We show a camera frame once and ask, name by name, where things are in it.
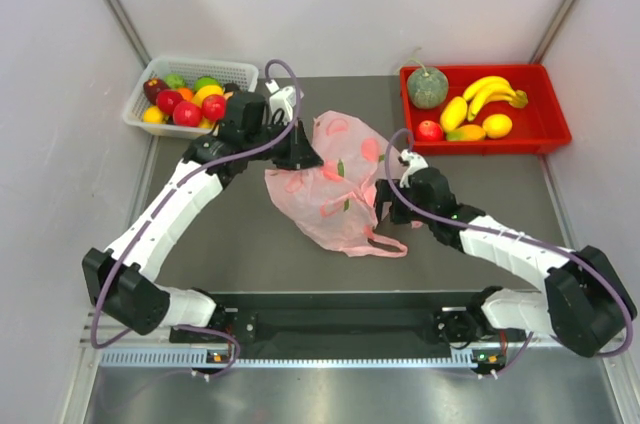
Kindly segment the pink translucent plastic bag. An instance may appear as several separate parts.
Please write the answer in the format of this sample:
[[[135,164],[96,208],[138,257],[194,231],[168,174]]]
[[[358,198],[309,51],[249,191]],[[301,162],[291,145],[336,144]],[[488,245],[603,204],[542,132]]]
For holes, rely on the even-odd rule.
[[[314,120],[320,167],[267,170],[272,203],[316,244],[349,257],[401,258],[408,248],[375,232],[376,182],[385,179],[388,141],[362,120],[327,111]]]

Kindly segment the green netted melon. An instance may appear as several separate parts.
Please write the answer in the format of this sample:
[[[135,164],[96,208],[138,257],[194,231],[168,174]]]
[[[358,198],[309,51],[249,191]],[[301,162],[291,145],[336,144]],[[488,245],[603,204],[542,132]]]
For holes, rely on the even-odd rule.
[[[440,106],[449,92],[449,81],[442,70],[426,66],[417,54],[422,50],[416,47],[406,64],[414,63],[417,68],[407,78],[407,91],[411,103],[418,109],[429,110]]]

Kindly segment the yellow banana bunch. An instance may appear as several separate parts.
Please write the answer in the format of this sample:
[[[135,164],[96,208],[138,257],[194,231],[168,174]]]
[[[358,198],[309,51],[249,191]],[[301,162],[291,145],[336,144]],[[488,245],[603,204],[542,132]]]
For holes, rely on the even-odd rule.
[[[471,83],[463,92],[467,102],[467,120],[473,122],[480,111],[493,102],[507,102],[511,107],[522,109],[528,105],[528,96],[523,90],[515,90],[500,76],[486,76]]]

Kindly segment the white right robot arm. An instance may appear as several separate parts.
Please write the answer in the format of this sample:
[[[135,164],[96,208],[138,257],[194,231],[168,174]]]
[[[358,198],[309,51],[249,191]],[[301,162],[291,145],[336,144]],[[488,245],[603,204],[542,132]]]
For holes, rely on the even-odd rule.
[[[637,309],[608,257],[587,246],[553,246],[461,204],[436,168],[376,183],[375,211],[394,224],[426,225],[441,244],[483,259],[533,286],[531,292],[490,286],[463,313],[470,339],[503,329],[546,334],[582,357],[612,357],[633,340]]]

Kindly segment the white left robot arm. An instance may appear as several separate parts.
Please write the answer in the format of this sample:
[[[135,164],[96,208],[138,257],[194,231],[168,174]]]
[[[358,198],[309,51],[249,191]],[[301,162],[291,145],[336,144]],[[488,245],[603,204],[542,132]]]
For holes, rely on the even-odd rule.
[[[234,93],[223,118],[190,142],[168,182],[126,232],[105,249],[87,252],[82,270],[97,315],[107,314],[139,335],[159,327],[192,327],[209,341],[224,334],[227,318],[213,297],[162,287],[156,279],[193,220],[249,163],[269,161],[285,171],[322,166],[298,117],[300,89],[269,92]]]

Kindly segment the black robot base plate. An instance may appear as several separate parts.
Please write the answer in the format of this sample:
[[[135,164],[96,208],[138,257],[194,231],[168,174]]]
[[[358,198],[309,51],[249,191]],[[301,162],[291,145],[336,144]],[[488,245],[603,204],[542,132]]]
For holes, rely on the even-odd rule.
[[[235,337],[245,350],[279,338],[295,350],[335,351],[385,341],[419,347],[474,342],[518,342],[514,326],[492,328],[473,303],[473,292],[281,292],[215,296],[214,330]]]

